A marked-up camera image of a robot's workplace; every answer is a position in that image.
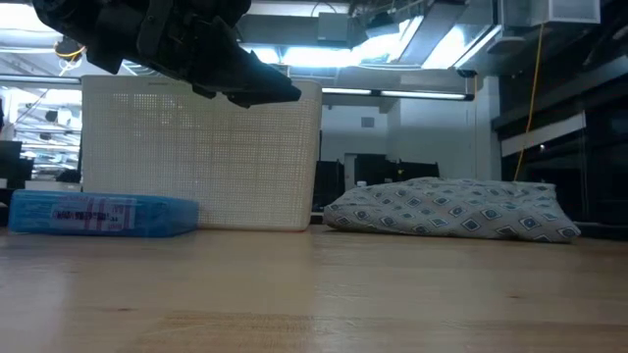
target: patterned pillow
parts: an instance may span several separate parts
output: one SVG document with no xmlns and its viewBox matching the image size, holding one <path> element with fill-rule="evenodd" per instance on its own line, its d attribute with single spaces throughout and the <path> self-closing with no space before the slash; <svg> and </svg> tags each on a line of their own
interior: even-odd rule
<svg viewBox="0 0 628 353">
<path fill-rule="evenodd" d="M 581 233 L 554 185 L 433 177 L 354 188 L 325 208 L 324 220 L 349 231 L 559 243 Z"/>
</svg>

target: black equipment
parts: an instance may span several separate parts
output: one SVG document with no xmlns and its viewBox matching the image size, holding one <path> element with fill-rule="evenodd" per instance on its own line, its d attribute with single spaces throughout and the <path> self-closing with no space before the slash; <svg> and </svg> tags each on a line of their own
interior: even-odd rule
<svg viewBox="0 0 628 353">
<path fill-rule="evenodd" d="M 124 59 L 223 92 L 248 108 L 291 102 L 291 80 L 239 47 L 234 27 L 251 0 L 33 0 L 39 19 L 87 48 L 87 60 L 116 74 Z"/>
</svg>

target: air vent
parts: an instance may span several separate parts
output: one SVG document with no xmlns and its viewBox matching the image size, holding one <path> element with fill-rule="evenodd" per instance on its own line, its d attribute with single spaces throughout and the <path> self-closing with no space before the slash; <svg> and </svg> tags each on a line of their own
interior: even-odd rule
<svg viewBox="0 0 628 353">
<path fill-rule="evenodd" d="M 362 118 L 362 127 L 364 128 L 374 128 L 375 127 L 375 118 Z"/>
<path fill-rule="evenodd" d="M 532 4 L 532 25 L 602 21 L 600 0 L 533 0 Z"/>
</svg>

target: wooden tabletop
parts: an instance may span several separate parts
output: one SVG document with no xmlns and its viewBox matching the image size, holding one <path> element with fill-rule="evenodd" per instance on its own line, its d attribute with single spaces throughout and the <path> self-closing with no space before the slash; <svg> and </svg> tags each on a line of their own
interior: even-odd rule
<svg viewBox="0 0 628 353">
<path fill-rule="evenodd" d="M 628 352 L 627 274 L 587 239 L 5 233 L 0 352 Z"/>
</svg>

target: printed label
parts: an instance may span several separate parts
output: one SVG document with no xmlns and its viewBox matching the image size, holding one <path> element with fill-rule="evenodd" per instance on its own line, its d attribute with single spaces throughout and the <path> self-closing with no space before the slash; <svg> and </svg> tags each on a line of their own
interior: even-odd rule
<svg viewBox="0 0 628 353">
<path fill-rule="evenodd" d="M 68 196 L 52 208 L 50 226 L 59 229 L 120 231 L 135 227 L 135 200 Z"/>
</svg>

